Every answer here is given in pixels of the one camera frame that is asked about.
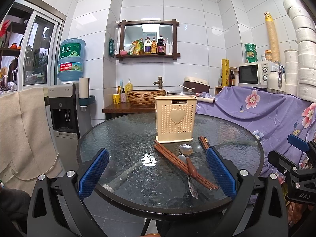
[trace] faucet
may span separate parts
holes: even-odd
[[[158,81],[154,82],[154,85],[158,85],[158,89],[162,90],[162,77],[158,77]]]

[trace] blue water jug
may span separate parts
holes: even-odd
[[[57,77],[62,83],[78,81],[83,76],[83,58],[86,42],[66,39],[60,44]]]

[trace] beige plastic utensil holder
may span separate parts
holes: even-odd
[[[192,141],[196,104],[195,97],[155,97],[157,142]]]

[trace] round glass tabletop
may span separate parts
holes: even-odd
[[[105,121],[81,138],[78,163],[91,160],[100,148],[110,154],[97,185],[99,194],[127,212],[151,219],[176,220],[226,208],[231,200],[220,186],[208,190],[192,180],[199,198],[192,197],[186,174],[154,149],[155,124],[155,113],[130,114]],[[163,145],[176,156],[180,144],[192,146],[190,158],[198,173],[218,185],[207,166],[199,136],[206,137],[238,169],[260,174],[263,150],[258,139],[243,127],[220,118],[196,114],[193,141]]]

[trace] metal screw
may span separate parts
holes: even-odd
[[[273,179],[273,180],[275,180],[275,179],[277,179],[277,176],[276,176],[276,174],[270,174],[270,177]]]
[[[242,176],[247,176],[247,175],[248,175],[248,171],[245,170],[245,169],[242,169],[242,170],[240,170],[240,174],[241,174]]]
[[[45,175],[43,175],[43,174],[39,175],[39,180],[40,180],[40,181],[42,181],[42,180],[44,180],[44,179],[45,179]]]
[[[75,171],[73,171],[73,170],[70,170],[70,171],[67,172],[67,176],[68,177],[72,177],[74,175],[75,175]]]

